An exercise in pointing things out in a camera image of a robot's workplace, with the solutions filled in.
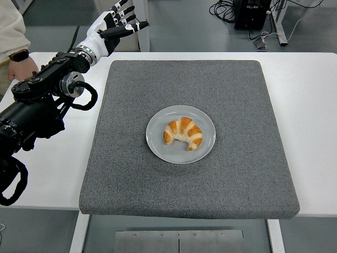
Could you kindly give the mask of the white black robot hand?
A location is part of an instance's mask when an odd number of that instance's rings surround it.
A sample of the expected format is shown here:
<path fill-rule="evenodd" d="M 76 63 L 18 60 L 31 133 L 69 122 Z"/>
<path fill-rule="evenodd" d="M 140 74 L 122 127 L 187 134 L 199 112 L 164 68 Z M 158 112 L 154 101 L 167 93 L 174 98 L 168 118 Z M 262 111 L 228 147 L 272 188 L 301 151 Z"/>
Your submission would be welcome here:
<path fill-rule="evenodd" d="M 138 21 L 130 14 L 135 6 L 122 10 L 127 1 L 118 1 L 108 11 L 104 11 L 89 27 L 86 39 L 75 48 L 77 54 L 86 54 L 90 64 L 96 64 L 102 57 L 110 56 L 120 39 L 133 35 L 149 26 L 148 21 Z"/>

